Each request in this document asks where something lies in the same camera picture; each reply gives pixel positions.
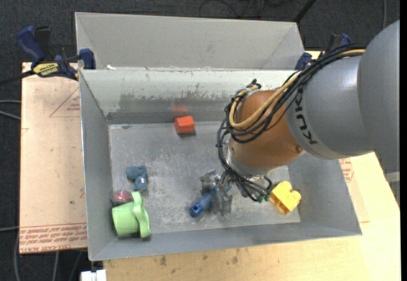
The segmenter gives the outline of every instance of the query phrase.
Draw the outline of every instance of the orange block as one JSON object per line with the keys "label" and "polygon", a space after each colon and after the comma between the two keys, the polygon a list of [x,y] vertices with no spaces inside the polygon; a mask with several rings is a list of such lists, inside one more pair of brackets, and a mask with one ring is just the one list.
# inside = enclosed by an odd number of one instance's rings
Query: orange block
{"label": "orange block", "polygon": [[178,134],[192,133],[195,130],[195,122],[192,116],[177,117],[174,127]]}

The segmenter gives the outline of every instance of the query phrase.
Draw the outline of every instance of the bin floor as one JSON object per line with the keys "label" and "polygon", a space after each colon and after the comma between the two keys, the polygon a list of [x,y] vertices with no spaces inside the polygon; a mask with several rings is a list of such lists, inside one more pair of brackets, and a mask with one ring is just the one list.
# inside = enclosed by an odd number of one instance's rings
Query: bin floor
{"label": "bin floor", "polygon": [[[152,233],[300,221],[297,209],[283,216],[271,202],[256,203],[244,198],[236,186],[231,189],[230,214],[221,217],[208,211],[198,219],[190,216],[189,207],[202,197],[199,177],[210,169],[223,171],[215,146],[219,125],[216,121],[195,122],[195,134],[183,136],[176,133],[172,123],[109,126],[113,189],[132,191],[126,168],[147,167],[148,191],[142,195]],[[289,181],[286,166],[268,176],[273,183]]]}

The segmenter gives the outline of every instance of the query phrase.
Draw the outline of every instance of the light green cup-shaped toy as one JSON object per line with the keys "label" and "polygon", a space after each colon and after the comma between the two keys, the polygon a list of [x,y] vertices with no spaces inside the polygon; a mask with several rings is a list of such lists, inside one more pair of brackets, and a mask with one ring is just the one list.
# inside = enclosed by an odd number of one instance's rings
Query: light green cup-shaped toy
{"label": "light green cup-shaped toy", "polygon": [[149,217],[140,192],[132,193],[133,202],[112,208],[114,227],[118,236],[127,236],[140,229],[140,237],[145,238],[151,234]]}
{"label": "light green cup-shaped toy", "polygon": [[133,213],[134,203],[129,202],[112,208],[114,227],[118,236],[137,233],[139,223]]}

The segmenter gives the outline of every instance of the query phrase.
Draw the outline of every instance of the cable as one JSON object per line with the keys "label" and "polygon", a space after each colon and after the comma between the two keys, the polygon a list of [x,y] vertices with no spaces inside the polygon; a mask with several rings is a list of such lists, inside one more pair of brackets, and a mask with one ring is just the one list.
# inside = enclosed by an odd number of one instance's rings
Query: cable
{"label": "cable", "polygon": [[[229,121],[230,121],[230,125],[235,128],[235,129],[239,129],[239,128],[247,128],[247,126],[251,125],[255,120],[257,120],[260,116],[261,113],[263,113],[265,111],[265,109],[270,106],[270,104],[286,89],[288,88],[290,85],[292,85],[295,80],[297,79],[298,74],[294,74],[289,81],[287,81],[285,84],[283,84],[275,93],[273,93],[267,100],[266,102],[261,105],[256,112],[254,112],[250,117],[248,117],[246,120],[240,122],[240,123],[236,123],[234,120],[234,116],[235,116],[235,110],[237,107],[237,102],[233,101],[233,104],[231,106],[230,109],[230,113],[229,113]],[[249,93],[250,91],[253,91],[255,89],[257,89],[258,86],[255,85],[251,88],[245,89],[243,91],[241,91],[238,94],[238,97],[243,97],[245,94]]]}
{"label": "cable", "polygon": [[[230,135],[230,137],[238,143],[248,143],[258,138],[262,133],[273,128],[282,119],[295,100],[295,92],[298,93],[302,91],[316,72],[341,58],[361,56],[365,47],[366,43],[354,43],[327,51],[302,71],[296,71],[291,74],[282,86],[278,88],[254,114],[240,123],[236,123],[234,120],[237,106],[244,100],[249,92],[260,89],[261,86],[256,83],[256,80],[253,80],[246,88],[238,90],[232,97],[231,102],[225,107],[224,111],[226,115],[217,131],[216,147],[218,148],[220,162],[224,167],[221,182],[234,182],[245,197],[249,197],[255,202],[261,202],[264,197],[269,196],[271,181],[266,178],[266,176],[263,177],[269,181],[269,185],[267,188],[264,188],[250,179],[241,176],[228,164],[223,149],[224,138]],[[277,113],[279,113],[279,117],[276,120],[275,115]]]}
{"label": "cable", "polygon": [[19,241],[19,240],[20,240],[20,233],[17,232],[17,237],[16,237],[15,245],[14,245],[14,255],[13,255],[14,274],[15,274],[15,279],[16,279],[17,281],[21,281],[20,272],[18,271],[18,263],[17,263],[18,241]]}
{"label": "cable", "polygon": [[0,232],[2,231],[11,231],[11,230],[17,230],[19,229],[19,226],[14,226],[14,227],[5,227],[5,228],[0,228]]}
{"label": "cable", "polygon": [[387,18],[387,2],[383,0],[383,22],[382,22],[382,30],[386,28],[386,18]]}
{"label": "cable", "polygon": [[0,104],[21,104],[20,100],[0,100]]}
{"label": "cable", "polygon": [[21,117],[15,116],[13,114],[6,113],[5,111],[0,111],[0,115],[14,118],[15,120],[21,120]]}
{"label": "cable", "polygon": [[53,265],[53,273],[52,273],[52,281],[55,281],[57,278],[57,268],[58,268],[58,261],[59,261],[59,251],[55,254],[55,262]]}
{"label": "cable", "polygon": [[75,272],[76,272],[76,267],[78,266],[79,260],[81,259],[82,253],[83,253],[83,251],[80,251],[78,257],[76,258],[75,263],[74,263],[74,266],[73,266],[73,268],[72,268],[71,275],[69,276],[68,281],[71,281],[71,280],[72,280],[72,278],[73,278],[73,276],[74,276],[74,274],[75,274]]}

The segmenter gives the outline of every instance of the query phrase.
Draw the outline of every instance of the dark blue toy piece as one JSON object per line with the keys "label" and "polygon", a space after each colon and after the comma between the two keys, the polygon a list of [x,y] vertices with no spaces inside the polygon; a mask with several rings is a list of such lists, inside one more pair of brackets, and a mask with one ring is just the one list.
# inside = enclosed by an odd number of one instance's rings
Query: dark blue toy piece
{"label": "dark blue toy piece", "polygon": [[147,189],[147,172],[138,176],[134,181],[135,191],[145,191]]}
{"label": "dark blue toy piece", "polygon": [[146,166],[131,166],[126,168],[126,176],[129,179],[136,180],[142,174],[147,174]]}
{"label": "dark blue toy piece", "polygon": [[207,192],[196,204],[190,207],[191,217],[198,217],[203,211],[210,208],[212,204],[212,192]]}

